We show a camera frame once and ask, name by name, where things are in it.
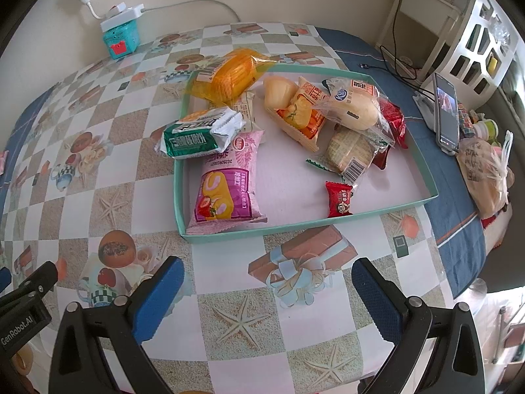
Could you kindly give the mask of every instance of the white wall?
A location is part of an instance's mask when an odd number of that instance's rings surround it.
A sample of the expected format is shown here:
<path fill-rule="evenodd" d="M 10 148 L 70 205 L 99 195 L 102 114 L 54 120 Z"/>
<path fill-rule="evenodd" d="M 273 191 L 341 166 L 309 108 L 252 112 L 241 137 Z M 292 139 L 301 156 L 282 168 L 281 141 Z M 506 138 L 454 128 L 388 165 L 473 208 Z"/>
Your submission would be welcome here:
<path fill-rule="evenodd" d="M 186 0 L 91 0 L 102 15 L 112 5 L 164 6 Z M 221 0 L 242 21 L 308 23 L 374 43 L 393 0 Z M 143 43 L 164 33 L 234 22 L 219 5 L 192 3 L 146 13 Z M 0 58 L 0 150 L 21 112 L 72 72 L 107 56 L 98 21 L 79 0 L 38 0 Z"/>

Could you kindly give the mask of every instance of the checkered tablecloth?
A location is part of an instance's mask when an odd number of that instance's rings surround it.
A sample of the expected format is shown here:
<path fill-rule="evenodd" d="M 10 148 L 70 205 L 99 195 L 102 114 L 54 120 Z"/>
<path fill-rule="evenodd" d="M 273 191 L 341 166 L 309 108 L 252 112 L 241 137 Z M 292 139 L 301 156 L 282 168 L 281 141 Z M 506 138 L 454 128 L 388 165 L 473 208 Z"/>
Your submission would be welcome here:
<path fill-rule="evenodd" d="M 156 134 L 178 118 L 191 72 L 239 47 L 280 63 L 347 69 L 312 26 L 210 27 L 80 70 L 40 110 L 4 206 L 0 265 L 12 270 L 13 288 L 43 262 L 57 263 L 60 281 L 46 296 L 53 321 L 41 332 L 49 351 L 69 302 L 87 307 L 129 294 L 177 255 L 186 282 L 143 344 L 174 392 L 313 393 L 370 374 L 387 357 L 392 344 L 382 340 L 351 283 L 353 261 L 331 275 L 313 304 L 286 308 L 247 268 L 296 232 L 190 245 L 176 231 L 173 161 L 155 154 Z M 403 293 L 452 305 L 424 207 L 337 228 Z M 102 237 L 112 230 L 127 232 L 136 245 L 131 257 L 112 252 L 123 265 L 99 258 Z M 104 346 L 116 361 L 111 345 Z"/>

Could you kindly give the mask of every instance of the purple label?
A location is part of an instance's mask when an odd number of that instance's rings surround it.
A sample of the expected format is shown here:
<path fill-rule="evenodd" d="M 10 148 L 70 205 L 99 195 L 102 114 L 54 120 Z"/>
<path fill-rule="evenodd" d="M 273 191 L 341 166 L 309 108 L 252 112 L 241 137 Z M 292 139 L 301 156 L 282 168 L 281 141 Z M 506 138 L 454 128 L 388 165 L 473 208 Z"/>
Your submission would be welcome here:
<path fill-rule="evenodd" d="M 249 172 L 243 168 L 224 168 L 205 173 L 200 179 L 195 205 L 196 221 L 251 218 L 248 185 Z"/>

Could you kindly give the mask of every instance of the yellow plastic wrapper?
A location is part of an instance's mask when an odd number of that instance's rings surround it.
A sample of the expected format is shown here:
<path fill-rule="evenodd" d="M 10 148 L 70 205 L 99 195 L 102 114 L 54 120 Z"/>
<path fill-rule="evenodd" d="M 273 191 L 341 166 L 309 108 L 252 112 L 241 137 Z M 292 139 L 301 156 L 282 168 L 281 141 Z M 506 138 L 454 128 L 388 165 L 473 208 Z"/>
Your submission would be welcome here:
<path fill-rule="evenodd" d="M 217 106 L 233 108 L 243 91 L 274 64 L 275 61 L 255 50 L 235 49 L 200 70 L 189 87 L 189 93 Z"/>

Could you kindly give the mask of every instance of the metal screw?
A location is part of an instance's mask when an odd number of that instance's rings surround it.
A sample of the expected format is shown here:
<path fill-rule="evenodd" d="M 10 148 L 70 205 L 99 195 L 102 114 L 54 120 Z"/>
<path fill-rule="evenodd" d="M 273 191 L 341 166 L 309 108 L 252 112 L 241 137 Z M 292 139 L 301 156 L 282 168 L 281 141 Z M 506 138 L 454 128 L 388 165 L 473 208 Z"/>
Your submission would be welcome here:
<path fill-rule="evenodd" d="M 67 304 L 66 310 L 68 313 L 72 313 L 78 309 L 78 303 L 77 302 L 70 302 Z"/>
<path fill-rule="evenodd" d="M 117 306 L 117 307 L 121 307 L 122 305 L 126 305 L 128 303 L 128 297 L 126 295 L 120 295 L 120 296 L 117 296 L 115 298 L 115 300 L 113 301 L 113 303 Z"/>
<path fill-rule="evenodd" d="M 458 304 L 458 307 L 459 307 L 459 309 L 460 309 L 461 311 L 464 311 L 464 312 L 468 312 L 468 311 L 471 310 L 466 302 L 460 302 L 460 303 Z"/>
<path fill-rule="evenodd" d="M 419 308 L 423 304 L 423 301 L 421 298 L 418 298 L 417 296 L 411 296 L 409 299 L 409 304 L 413 307 Z"/>

